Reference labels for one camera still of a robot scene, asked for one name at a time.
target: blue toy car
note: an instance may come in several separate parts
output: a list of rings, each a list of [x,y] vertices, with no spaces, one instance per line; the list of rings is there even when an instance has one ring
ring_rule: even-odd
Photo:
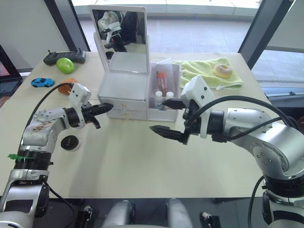
[[[38,77],[30,82],[34,87],[51,87],[55,84],[55,81],[50,78]]]

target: green ball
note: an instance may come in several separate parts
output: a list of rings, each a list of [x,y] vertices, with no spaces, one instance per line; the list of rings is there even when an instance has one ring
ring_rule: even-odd
[[[56,66],[62,73],[65,73],[65,74],[71,74],[75,69],[74,63],[71,60],[69,60],[68,58],[58,59],[56,62]]]

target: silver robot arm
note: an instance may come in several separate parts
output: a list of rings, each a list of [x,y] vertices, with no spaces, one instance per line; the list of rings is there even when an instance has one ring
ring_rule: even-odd
[[[108,112],[111,104],[92,106],[90,91],[79,83],[72,87],[69,99],[74,108],[55,108],[37,112],[24,130],[15,167],[0,200],[0,227],[31,228],[34,218],[42,217],[48,207],[48,167],[57,137],[69,127],[93,123],[95,115]]]
[[[213,93],[201,76],[194,77],[181,93],[181,99],[170,99],[163,104],[183,109],[187,120],[213,100]],[[304,228],[304,135],[280,123],[269,123],[255,131],[249,129],[271,118],[258,109],[229,108],[227,112],[209,108],[183,133],[166,126],[150,127],[164,138],[187,144],[191,134],[216,142],[230,141],[247,150],[256,160],[265,178],[263,217],[269,227]]]

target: white bottle cap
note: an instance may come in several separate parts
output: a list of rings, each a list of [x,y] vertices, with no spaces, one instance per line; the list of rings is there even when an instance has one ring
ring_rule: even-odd
[[[162,91],[156,91],[155,96],[156,97],[162,97]]]
[[[166,94],[166,100],[171,99],[174,97],[174,93],[173,92],[167,92]]]

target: small bottle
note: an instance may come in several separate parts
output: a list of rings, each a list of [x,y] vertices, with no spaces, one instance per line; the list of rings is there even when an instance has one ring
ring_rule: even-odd
[[[167,92],[167,94],[166,94],[166,100],[169,100],[169,99],[171,99],[173,97],[174,97],[174,93],[173,92]]]
[[[158,110],[163,109],[162,101],[163,101],[162,92],[161,91],[156,91],[156,93],[155,93],[155,107]]]

